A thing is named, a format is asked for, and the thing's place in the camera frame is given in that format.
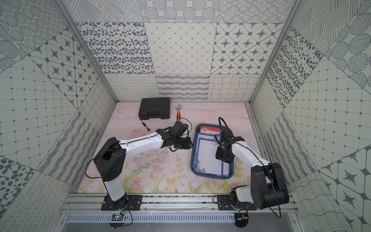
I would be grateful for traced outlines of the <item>blue floral stationery paper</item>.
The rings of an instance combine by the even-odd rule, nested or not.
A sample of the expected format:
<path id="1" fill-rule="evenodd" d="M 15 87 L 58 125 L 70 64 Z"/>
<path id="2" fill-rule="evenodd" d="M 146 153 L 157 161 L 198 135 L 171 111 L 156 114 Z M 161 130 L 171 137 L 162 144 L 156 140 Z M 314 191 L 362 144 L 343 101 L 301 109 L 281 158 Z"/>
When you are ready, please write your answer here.
<path id="1" fill-rule="evenodd" d="M 232 176 L 232 165 L 215 158 L 217 148 L 213 134 L 197 134 L 192 158 L 192 170 L 195 174 L 220 179 Z"/>

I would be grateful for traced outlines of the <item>teal plastic storage box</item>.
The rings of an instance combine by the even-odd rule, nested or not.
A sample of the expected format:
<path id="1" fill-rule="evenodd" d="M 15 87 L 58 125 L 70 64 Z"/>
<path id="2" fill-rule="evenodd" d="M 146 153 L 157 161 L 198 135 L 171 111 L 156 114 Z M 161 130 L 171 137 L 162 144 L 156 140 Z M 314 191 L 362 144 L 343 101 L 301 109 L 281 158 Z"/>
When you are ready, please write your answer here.
<path id="1" fill-rule="evenodd" d="M 233 165 L 216 158 L 218 143 L 214 136 L 220 138 L 220 132 L 218 125 L 200 124 L 196 127 L 190 162 L 195 175 L 222 180 L 233 176 Z"/>

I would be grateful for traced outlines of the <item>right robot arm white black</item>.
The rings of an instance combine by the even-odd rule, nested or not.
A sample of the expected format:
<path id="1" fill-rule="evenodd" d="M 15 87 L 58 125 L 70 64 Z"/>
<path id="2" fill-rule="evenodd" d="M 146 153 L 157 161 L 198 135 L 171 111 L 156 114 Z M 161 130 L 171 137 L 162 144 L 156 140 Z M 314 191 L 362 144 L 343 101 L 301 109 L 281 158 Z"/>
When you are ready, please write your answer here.
<path id="1" fill-rule="evenodd" d="M 289 203 L 289 193 L 282 167 L 257 155 L 240 136 L 230 129 L 222 129 L 215 136 L 218 143 L 216 159 L 231 164 L 237 157 L 250 168 L 250 186 L 238 186 L 230 192 L 234 208 L 253 203 L 258 209 L 271 208 Z"/>

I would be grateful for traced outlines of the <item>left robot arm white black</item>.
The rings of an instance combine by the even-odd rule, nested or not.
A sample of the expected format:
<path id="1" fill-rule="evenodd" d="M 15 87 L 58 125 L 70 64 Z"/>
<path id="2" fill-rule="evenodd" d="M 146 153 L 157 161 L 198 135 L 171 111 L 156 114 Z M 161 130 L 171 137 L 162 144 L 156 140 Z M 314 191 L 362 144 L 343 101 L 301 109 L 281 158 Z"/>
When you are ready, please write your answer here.
<path id="1" fill-rule="evenodd" d="M 154 133 L 130 140 L 118 140 L 112 137 L 106 141 L 92 159 L 102 182 L 107 190 L 101 210 L 114 211 L 140 207 L 131 203 L 121 183 L 121 172 L 126 159 L 137 154 L 161 148 L 188 150 L 193 148 L 187 124 L 176 121 L 171 127 L 157 129 Z"/>

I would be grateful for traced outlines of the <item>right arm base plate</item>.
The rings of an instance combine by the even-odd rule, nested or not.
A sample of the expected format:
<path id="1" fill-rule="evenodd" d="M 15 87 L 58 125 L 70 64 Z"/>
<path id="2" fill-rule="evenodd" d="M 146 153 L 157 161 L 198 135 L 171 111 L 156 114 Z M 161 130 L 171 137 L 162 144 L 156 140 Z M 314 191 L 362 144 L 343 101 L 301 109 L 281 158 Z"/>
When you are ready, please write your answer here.
<path id="1" fill-rule="evenodd" d="M 257 210 L 254 203 L 251 202 L 240 202 L 235 197 L 230 195 L 219 194 L 213 196 L 213 203 L 217 204 L 219 211 L 231 211 L 231 210 Z"/>

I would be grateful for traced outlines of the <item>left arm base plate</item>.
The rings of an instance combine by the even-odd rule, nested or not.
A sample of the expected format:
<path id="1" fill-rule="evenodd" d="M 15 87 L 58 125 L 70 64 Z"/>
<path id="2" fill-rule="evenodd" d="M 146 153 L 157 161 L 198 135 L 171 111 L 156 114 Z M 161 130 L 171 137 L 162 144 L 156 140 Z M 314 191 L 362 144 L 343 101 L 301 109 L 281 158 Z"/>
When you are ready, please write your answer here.
<path id="1" fill-rule="evenodd" d="M 107 194 L 104 197 L 101 211 L 117 211 L 128 209 L 130 211 L 139 211 L 142 203 L 143 195 L 124 195 L 117 201 L 113 201 Z"/>

